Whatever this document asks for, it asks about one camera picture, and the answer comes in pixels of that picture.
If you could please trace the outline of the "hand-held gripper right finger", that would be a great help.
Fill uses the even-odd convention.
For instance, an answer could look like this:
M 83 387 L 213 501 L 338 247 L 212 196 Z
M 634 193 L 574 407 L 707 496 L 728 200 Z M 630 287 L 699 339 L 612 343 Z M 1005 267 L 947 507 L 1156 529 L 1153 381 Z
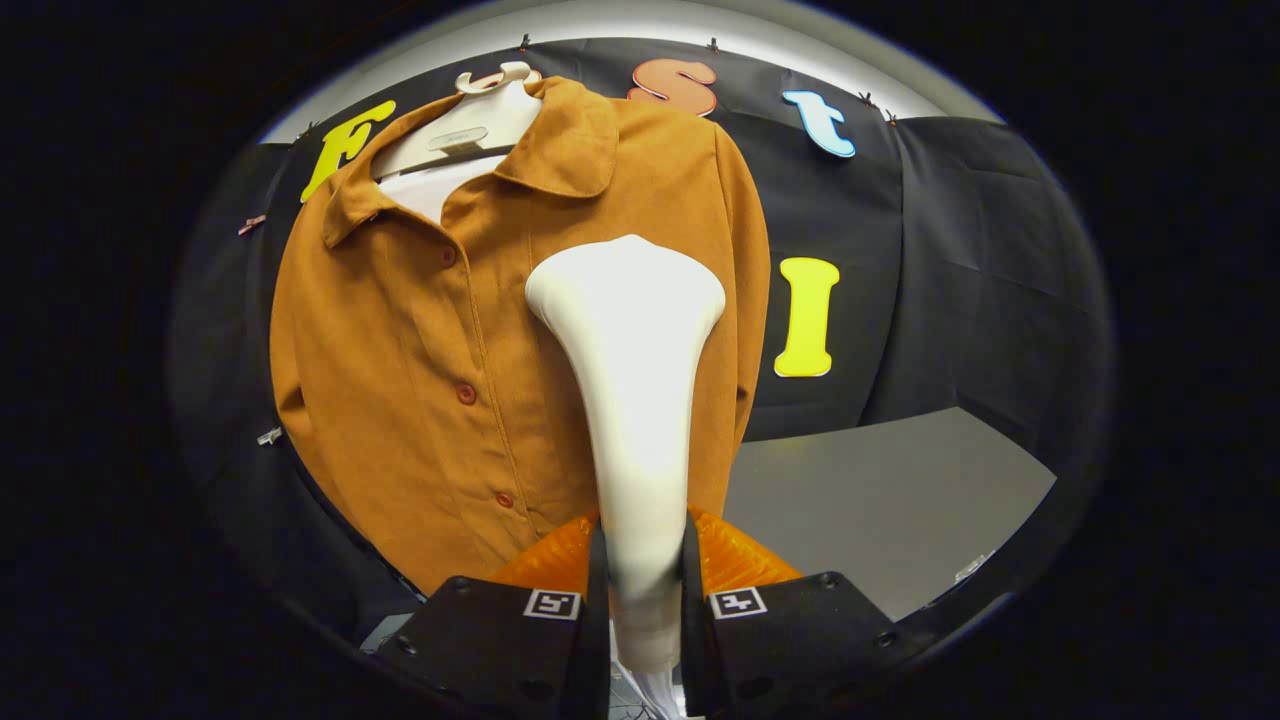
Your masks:
M 936 642 L 895 623 L 845 575 L 804 577 L 714 514 L 690 509 L 681 556 L 687 712 L 852 719 Z

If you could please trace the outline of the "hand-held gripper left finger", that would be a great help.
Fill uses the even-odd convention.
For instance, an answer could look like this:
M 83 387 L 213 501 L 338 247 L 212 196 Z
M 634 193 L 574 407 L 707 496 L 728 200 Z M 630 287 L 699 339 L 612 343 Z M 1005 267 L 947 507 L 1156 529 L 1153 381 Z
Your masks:
M 443 719 L 604 719 L 608 553 L 576 518 L 489 580 L 452 577 L 385 642 L 387 670 Z

